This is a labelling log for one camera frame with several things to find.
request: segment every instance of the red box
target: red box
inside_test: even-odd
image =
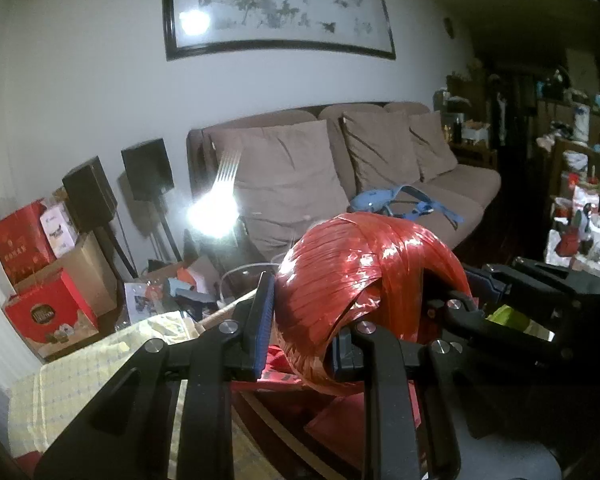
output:
[[[64,269],[14,296],[4,313],[43,358],[98,333],[95,314]]]
[[[13,285],[56,259],[40,224],[44,211],[32,202],[0,220],[0,262]]]

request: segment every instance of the framed painting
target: framed painting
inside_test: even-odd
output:
[[[384,0],[164,0],[167,59],[312,48],[395,59]]]

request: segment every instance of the throw pillow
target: throw pillow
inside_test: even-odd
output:
[[[420,179],[406,115],[344,112],[342,123],[358,193]]]
[[[409,131],[423,182],[451,171],[458,165],[454,152],[445,142],[439,111],[409,116]]]
[[[218,160],[241,151],[234,196],[249,238],[267,260],[285,253],[316,222],[349,206],[336,176],[326,121],[210,134]]]

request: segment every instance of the black picture frame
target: black picture frame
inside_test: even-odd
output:
[[[236,40],[219,41],[213,43],[200,43],[197,45],[178,46],[175,33],[175,11],[173,0],[162,0],[162,21],[164,26],[164,44],[168,61],[181,59],[201,54],[214,54],[217,52],[231,52],[235,50],[254,50],[268,48],[303,49],[303,50],[331,50],[334,52],[347,52],[349,54],[362,54],[376,56],[384,59],[395,60],[394,35],[392,34],[387,12],[386,2],[382,1],[382,10],[386,20],[387,31],[391,43],[391,51],[366,48],[351,44],[328,43],[323,41],[305,40]]]

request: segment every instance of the blue strap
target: blue strap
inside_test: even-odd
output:
[[[415,221],[423,215],[430,214],[433,211],[440,211],[451,222],[454,229],[458,228],[458,224],[464,222],[464,219],[460,215],[446,208],[437,200],[432,200],[429,195],[413,186],[400,185],[392,189],[365,191],[354,197],[351,200],[350,206],[353,211],[366,211],[370,213],[385,212],[389,216],[395,216],[389,206],[401,191],[420,200],[420,202],[416,204],[416,207],[410,213],[399,215],[398,218]]]

